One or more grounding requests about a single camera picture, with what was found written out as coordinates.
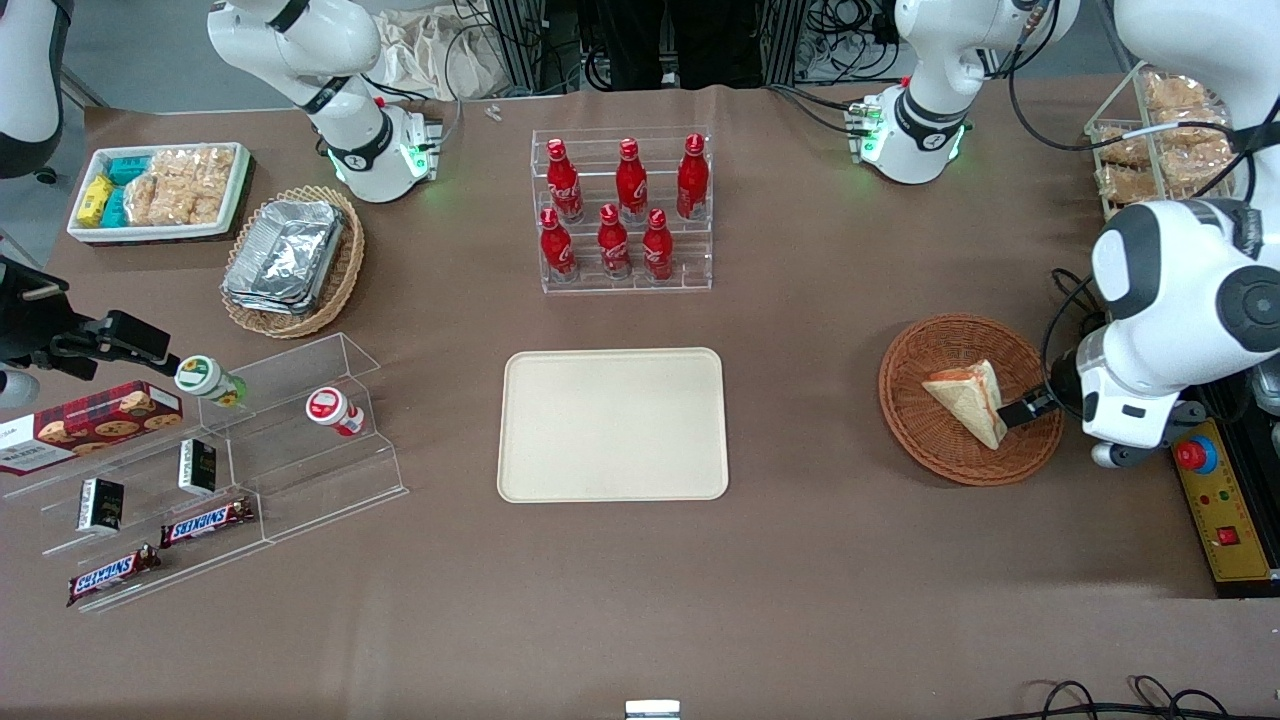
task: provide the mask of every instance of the cookie box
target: cookie box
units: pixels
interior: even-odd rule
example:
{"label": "cookie box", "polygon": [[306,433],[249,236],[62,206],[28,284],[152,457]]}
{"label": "cookie box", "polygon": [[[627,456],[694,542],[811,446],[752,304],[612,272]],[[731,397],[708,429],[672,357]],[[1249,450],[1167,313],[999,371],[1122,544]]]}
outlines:
{"label": "cookie box", "polygon": [[0,424],[0,473],[26,475],[182,424],[182,401],[133,380]]}
{"label": "cookie box", "polygon": [[[124,228],[87,228],[76,219],[76,209],[84,201],[84,193],[99,174],[106,173],[115,158],[151,156],[160,150],[195,150],[215,145],[236,151],[232,161],[230,176],[227,179],[227,191],[223,193],[221,209],[218,211],[218,220],[214,223],[188,224],[188,225],[134,225]],[[251,156],[247,147],[239,142],[202,142],[192,145],[141,145],[134,147],[105,147],[95,150],[84,169],[84,179],[81,181],[79,191],[76,193],[76,202],[72,205],[70,217],[67,219],[67,234],[86,245],[156,245],[166,242],[193,242],[198,238],[221,240],[218,236],[227,233],[236,219],[236,210],[243,196],[244,181],[248,176]]]}

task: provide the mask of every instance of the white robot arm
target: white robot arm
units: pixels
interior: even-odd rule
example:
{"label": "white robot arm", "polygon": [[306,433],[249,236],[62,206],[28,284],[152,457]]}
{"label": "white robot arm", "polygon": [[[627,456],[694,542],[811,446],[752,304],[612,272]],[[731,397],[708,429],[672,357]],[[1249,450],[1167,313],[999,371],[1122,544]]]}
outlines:
{"label": "white robot arm", "polygon": [[[1050,3],[1051,22],[1039,22]],[[929,182],[955,158],[960,128],[991,69],[978,51],[1057,42],[1079,0],[897,0],[893,17],[919,58],[910,82],[855,109],[858,159],[908,184]]]}
{"label": "white robot arm", "polygon": [[40,169],[63,136],[59,73],[74,0],[0,0],[0,178]]}
{"label": "white robot arm", "polygon": [[[1275,119],[1280,4],[1119,0],[1115,14],[1129,50],[1203,82],[1236,129]],[[1102,441],[1100,465],[1130,465],[1176,439],[1203,419],[1185,411],[1184,389],[1280,351],[1280,147],[1257,147],[1236,199],[1133,205],[1093,247],[1110,323],[1053,364],[1048,386]],[[1051,409],[1036,393],[1001,415],[1016,424]]]}
{"label": "white robot arm", "polygon": [[387,202],[430,170],[422,115],[379,106],[360,77],[378,63],[378,27],[349,0],[233,0],[209,12],[228,64],[279,90],[311,117],[338,177],[361,200]]}

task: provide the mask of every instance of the white tray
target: white tray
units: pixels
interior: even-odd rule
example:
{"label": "white tray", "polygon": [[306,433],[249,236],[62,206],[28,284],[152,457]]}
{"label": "white tray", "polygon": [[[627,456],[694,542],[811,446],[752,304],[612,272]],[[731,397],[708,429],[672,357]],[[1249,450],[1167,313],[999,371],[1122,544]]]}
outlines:
{"label": "white tray", "polygon": [[[218,222],[201,223],[198,225],[138,225],[127,228],[84,228],[76,222],[76,209],[84,201],[84,191],[88,183],[100,173],[106,172],[110,160],[115,158],[133,158],[138,155],[155,155],[164,149],[195,150],[197,147],[216,146],[236,150],[236,160],[232,161],[232,174],[227,181],[227,191],[223,193],[223,206],[218,211]],[[67,234],[87,245],[146,245],[155,242],[182,242],[195,237],[221,234],[230,229],[236,210],[239,206],[241,190],[244,187],[244,177],[248,174],[250,152],[239,142],[197,142],[192,145],[142,145],[137,147],[105,147],[96,150],[88,159],[88,172],[81,182],[76,193],[76,204],[72,205],[70,217],[67,218]]]}
{"label": "white tray", "polygon": [[507,502],[716,500],[728,488],[724,382],[705,347],[520,352],[507,361]]}

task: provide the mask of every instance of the coca-cola bottle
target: coca-cola bottle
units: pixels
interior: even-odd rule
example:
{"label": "coca-cola bottle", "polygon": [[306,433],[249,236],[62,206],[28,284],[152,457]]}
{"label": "coca-cola bottle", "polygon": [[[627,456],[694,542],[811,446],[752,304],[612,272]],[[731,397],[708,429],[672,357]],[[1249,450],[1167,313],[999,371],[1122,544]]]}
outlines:
{"label": "coca-cola bottle", "polygon": [[696,132],[685,138],[685,159],[676,173],[676,213],[686,220],[707,219],[707,186],[712,173],[703,158],[705,149],[707,138]]}
{"label": "coca-cola bottle", "polygon": [[552,202],[559,210],[561,220],[568,224],[582,220],[582,186],[577,181],[577,168],[568,159],[564,141],[547,141],[547,156],[552,164],[547,168],[547,184],[552,191]]}
{"label": "coca-cola bottle", "polygon": [[649,229],[644,233],[644,268],[655,282],[671,279],[671,231],[660,208],[649,210]]}
{"label": "coca-cola bottle", "polygon": [[627,256],[627,229],[618,224],[618,209],[612,202],[605,202],[604,208],[600,208],[600,232],[595,237],[600,243],[604,274],[613,281],[626,279],[631,275],[631,258]]}
{"label": "coca-cola bottle", "polygon": [[577,259],[573,258],[573,241],[568,231],[561,227],[556,210],[547,208],[539,218],[543,225],[543,258],[552,282],[567,283],[577,279]]}
{"label": "coca-cola bottle", "polygon": [[618,204],[622,205],[622,222],[639,225],[649,210],[649,174],[640,164],[640,143],[628,137],[618,143],[617,184]]}

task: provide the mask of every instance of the person's legs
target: person's legs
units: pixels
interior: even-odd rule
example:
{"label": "person's legs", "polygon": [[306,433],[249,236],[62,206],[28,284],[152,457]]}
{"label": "person's legs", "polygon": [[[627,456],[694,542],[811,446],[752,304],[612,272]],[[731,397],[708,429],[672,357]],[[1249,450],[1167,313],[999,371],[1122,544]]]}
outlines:
{"label": "person's legs", "polygon": [[671,0],[680,87],[759,87],[755,0]]}
{"label": "person's legs", "polygon": [[613,90],[658,90],[662,0],[596,0]]}

